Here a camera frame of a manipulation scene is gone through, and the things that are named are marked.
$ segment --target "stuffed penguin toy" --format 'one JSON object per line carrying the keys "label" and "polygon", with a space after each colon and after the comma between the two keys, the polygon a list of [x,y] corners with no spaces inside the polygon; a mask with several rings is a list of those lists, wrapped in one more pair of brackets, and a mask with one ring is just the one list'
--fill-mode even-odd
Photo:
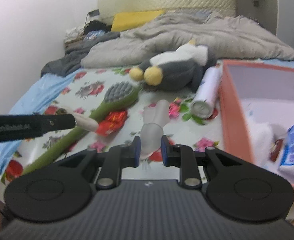
{"label": "stuffed penguin toy", "polygon": [[135,81],[144,80],[148,85],[165,91],[177,91],[189,86],[196,92],[205,71],[217,62],[216,55],[195,41],[145,60],[129,71]]}

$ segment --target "light blue blanket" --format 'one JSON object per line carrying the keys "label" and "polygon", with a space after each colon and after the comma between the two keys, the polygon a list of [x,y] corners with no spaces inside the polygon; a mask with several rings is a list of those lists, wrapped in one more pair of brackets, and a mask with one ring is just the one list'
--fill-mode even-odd
{"label": "light blue blanket", "polygon": [[[45,74],[24,94],[10,110],[9,114],[43,113],[49,104],[74,79],[79,69],[66,77]],[[21,140],[0,143],[0,176],[6,169]]]}

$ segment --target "floral bedsheet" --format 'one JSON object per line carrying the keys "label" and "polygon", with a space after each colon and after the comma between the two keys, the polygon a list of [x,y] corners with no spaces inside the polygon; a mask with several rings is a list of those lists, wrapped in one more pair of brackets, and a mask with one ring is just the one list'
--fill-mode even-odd
{"label": "floral bedsheet", "polygon": [[[89,116],[91,111],[100,105],[108,88],[117,82],[129,81],[135,85],[129,76],[130,68],[86,70],[77,73],[60,95],[51,103],[44,114],[57,114],[60,108],[69,107],[75,112]],[[172,144],[185,144],[194,150],[203,151],[205,147],[216,146],[224,149],[223,132],[219,101],[213,116],[207,120],[194,118],[190,113],[190,103],[194,94],[188,89],[178,92],[146,91],[142,90],[138,101],[128,109],[128,118],[124,126],[107,137],[96,133],[88,133],[80,141],[69,147],[57,160],[61,160],[86,148],[95,148],[99,152],[106,152],[115,145],[130,144],[134,136],[139,135],[143,125],[143,109],[153,107],[161,99],[171,103],[170,122],[164,127],[164,134]],[[23,168],[43,154],[59,138],[69,130],[53,131],[41,138],[24,140],[0,182],[0,200],[6,186],[20,176]],[[203,181],[206,181],[200,168]],[[137,168],[125,168],[123,179],[179,179],[179,169],[163,166],[160,150],[154,152],[148,159],[142,161]],[[294,225],[294,205],[287,217]]]}

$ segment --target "white cylindrical bottle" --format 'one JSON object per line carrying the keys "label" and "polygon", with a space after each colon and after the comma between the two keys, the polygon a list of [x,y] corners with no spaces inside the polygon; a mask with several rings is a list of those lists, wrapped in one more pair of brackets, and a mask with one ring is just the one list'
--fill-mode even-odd
{"label": "white cylindrical bottle", "polygon": [[221,70],[219,68],[210,67],[207,69],[191,103],[192,114],[203,119],[209,118],[213,114],[220,78]]}

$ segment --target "screw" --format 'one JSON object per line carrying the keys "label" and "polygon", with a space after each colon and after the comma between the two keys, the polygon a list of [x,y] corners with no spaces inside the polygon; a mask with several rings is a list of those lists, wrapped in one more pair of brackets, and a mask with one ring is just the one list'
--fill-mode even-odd
{"label": "screw", "polygon": [[188,179],[185,179],[185,184],[190,187],[195,187],[200,184],[200,180],[197,178],[188,178]]}
{"label": "screw", "polygon": [[101,178],[97,181],[97,183],[102,187],[108,187],[113,184],[114,181],[111,178]]}

